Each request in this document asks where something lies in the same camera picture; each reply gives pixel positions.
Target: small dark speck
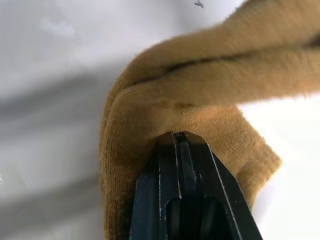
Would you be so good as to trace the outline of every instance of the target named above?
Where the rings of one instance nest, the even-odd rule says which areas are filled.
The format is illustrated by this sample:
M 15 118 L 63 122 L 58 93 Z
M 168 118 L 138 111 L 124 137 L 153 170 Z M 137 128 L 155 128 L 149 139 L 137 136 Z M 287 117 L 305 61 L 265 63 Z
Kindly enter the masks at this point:
M 198 0 L 198 2 L 195 2 L 194 5 L 202 7 L 203 9 L 205 8 L 204 4 L 202 2 L 200 2 L 199 0 Z

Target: black plastic object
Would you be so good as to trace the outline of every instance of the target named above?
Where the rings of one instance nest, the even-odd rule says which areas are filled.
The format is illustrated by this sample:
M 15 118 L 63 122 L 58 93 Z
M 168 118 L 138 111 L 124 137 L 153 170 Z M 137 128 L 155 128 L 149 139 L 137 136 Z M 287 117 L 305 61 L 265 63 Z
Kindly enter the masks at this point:
M 262 240 L 236 179 L 189 132 L 158 138 L 136 183 L 130 240 Z

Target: tan sock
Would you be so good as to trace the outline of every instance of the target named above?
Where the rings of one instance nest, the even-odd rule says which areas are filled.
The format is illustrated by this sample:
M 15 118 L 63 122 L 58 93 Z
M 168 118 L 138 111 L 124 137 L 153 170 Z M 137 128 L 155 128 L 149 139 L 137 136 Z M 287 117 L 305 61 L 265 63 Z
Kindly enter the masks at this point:
M 252 207 L 281 160 L 236 104 L 320 90 L 319 0 L 250 0 L 216 27 L 134 59 L 108 95 L 99 158 L 105 239 L 126 239 L 135 183 L 155 139 L 200 135 Z

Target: white surface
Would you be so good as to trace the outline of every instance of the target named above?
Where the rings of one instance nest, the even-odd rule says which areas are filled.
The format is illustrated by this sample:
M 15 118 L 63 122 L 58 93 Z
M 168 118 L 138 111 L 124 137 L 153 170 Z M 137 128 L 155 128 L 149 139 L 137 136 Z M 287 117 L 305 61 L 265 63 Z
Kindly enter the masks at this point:
M 143 49 L 241 0 L 0 0 L 0 239 L 103 239 L 98 131 Z M 264 240 L 319 239 L 320 97 L 241 106 L 284 165 L 253 215 Z

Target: brown fabric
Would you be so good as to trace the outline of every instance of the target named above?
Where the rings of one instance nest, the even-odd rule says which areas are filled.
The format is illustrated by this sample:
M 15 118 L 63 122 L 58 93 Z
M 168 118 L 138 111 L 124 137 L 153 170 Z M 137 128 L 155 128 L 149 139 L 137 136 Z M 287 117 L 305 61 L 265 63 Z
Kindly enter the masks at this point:
M 319 91 L 319 33 L 319 0 L 250 0 L 222 24 L 134 59 L 101 123 L 105 238 L 128 236 L 135 181 L 155 138 L 168 131 L 202 136 L 252 206 L 281 160 L 235 104 Z

